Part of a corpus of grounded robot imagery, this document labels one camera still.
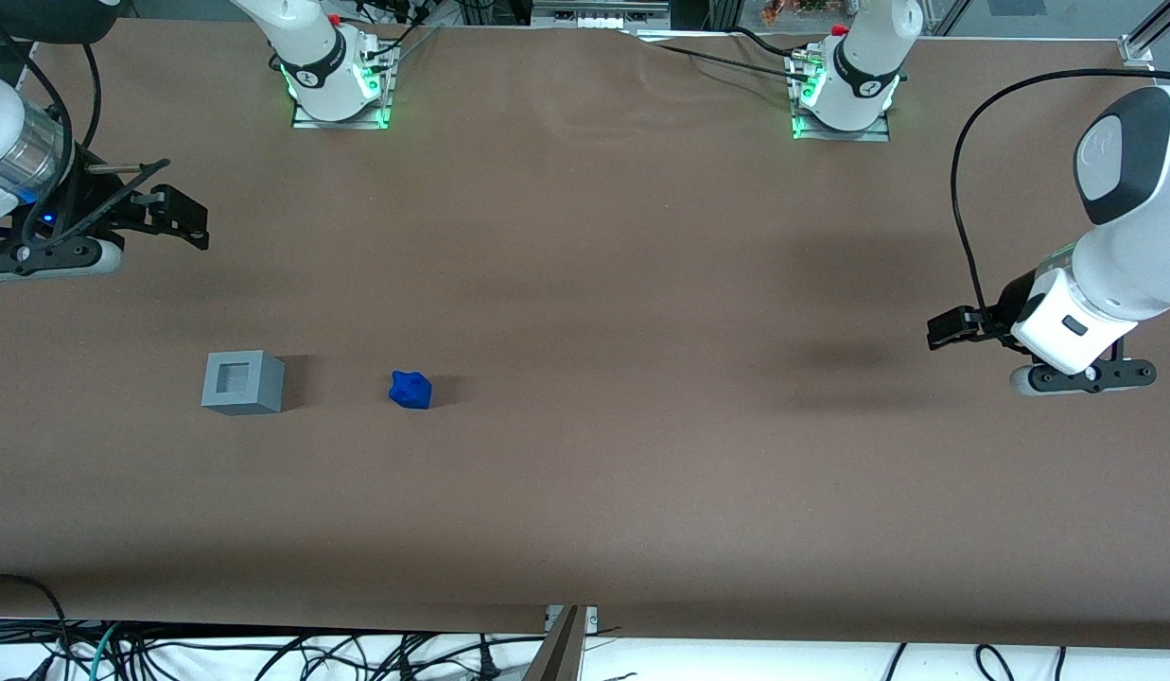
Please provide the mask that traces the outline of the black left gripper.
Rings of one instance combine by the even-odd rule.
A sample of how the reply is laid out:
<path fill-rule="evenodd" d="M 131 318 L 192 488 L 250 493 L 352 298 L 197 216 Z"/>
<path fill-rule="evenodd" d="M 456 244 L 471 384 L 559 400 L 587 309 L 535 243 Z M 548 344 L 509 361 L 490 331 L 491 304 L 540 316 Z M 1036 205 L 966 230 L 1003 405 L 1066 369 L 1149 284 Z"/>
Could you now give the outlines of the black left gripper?
<path fill-rule="evenodd" d="M 962 312 L 943 312 L 929 319 L 929 350 L 959 343 L 979 343 L 983 332 L 999 332 L 1014 340 L 1012 328 L 1024 315 L 1035 271 L 1030 269 L 1004 286 L 994 307 L 962 307 Z"/>

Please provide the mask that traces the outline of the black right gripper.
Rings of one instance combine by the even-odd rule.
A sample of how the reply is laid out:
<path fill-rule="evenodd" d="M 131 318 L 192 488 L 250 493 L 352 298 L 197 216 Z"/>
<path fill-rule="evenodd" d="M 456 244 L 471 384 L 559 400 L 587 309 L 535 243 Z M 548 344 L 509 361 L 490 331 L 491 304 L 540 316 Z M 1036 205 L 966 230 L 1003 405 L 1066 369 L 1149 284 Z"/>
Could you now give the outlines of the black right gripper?
<path fill-rule="evenodd" d="M 66 231 L 123 188 L 125 183 L 117 173 L 95 174 L 89 171 L 91 166 L 104 164 L 104 160 L 78 144 L 75 149 L 73 168 L 67 172 L 66 180 L 58 184 L 57 190 L 53 190 L 42 202 L 44 209 L 39 215 L 30 236 L 41 241 L 50 238 L 53 232 Z M 143 221 L 136 221 L 136 205 L 145 211 Z M 109 236 L 113 229 L 130 225 L 131 231 L 136 233 L 179 238 L 197 249 L 208 249 L 207 220 L 208 208 L 202 202 L 197 202 L 173 185 L 160 184 L 147 191 L 147 194 L 136 195 L 132 191 L 119 202 L 113 202 L 103 216 L 97 216 L 84 234 Z"/>

